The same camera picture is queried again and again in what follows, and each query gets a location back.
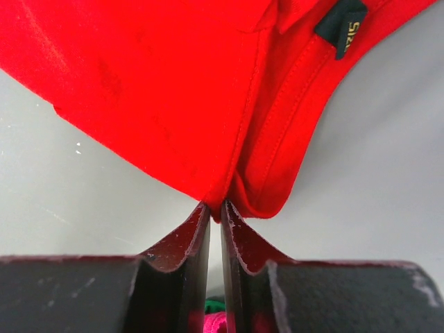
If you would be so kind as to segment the red t shirt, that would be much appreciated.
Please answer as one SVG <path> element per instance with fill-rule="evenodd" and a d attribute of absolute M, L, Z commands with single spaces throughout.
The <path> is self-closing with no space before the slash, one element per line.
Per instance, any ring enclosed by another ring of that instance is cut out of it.
<path fill-rule="evenodd" d="M 430 1 L 2 1 L 1 68 L 219 219 L 286 203 L 326 103 Z"/>

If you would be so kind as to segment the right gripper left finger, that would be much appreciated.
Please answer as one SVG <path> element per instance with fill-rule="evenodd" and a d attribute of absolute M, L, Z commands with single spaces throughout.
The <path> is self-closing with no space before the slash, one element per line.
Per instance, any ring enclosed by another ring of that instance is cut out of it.
<path fill-rule="evenodd" d="M 201 332 L 210 211 L 137 255 L 1 258 L 2 332 Z"/>

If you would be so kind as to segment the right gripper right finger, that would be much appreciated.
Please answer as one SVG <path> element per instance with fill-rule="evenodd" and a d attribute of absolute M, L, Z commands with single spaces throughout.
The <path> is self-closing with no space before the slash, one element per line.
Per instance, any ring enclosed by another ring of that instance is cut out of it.
<path fill-rule="evenodd" d="M 221 208 L 229 332 L 442 332 L 443 298 L 404 261 L 295 260 Z"/>

